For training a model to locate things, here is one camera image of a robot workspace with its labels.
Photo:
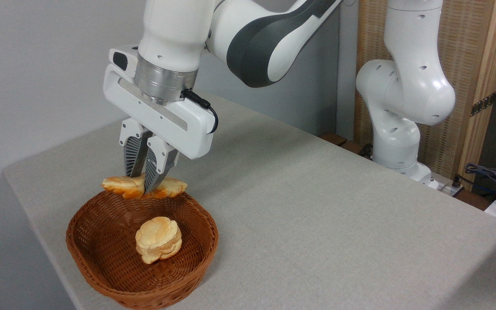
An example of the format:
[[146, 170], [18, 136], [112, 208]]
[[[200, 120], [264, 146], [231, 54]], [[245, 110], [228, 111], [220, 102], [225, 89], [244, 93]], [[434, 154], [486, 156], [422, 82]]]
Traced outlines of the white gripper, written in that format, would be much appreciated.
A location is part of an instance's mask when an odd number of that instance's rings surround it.
[[110, 49], [103, 91], [108, 101], [130, 116], [122, 122], [119, 138], [125, 175], [139, 177], [145, 164], [144, 191], [149, 193], [175, 167], [179, 152], [189, 159], [208, 153], [215, 117], [189, 99], [158, 102], [144, 94], [133, 79], [137, 54], [134, 45]]

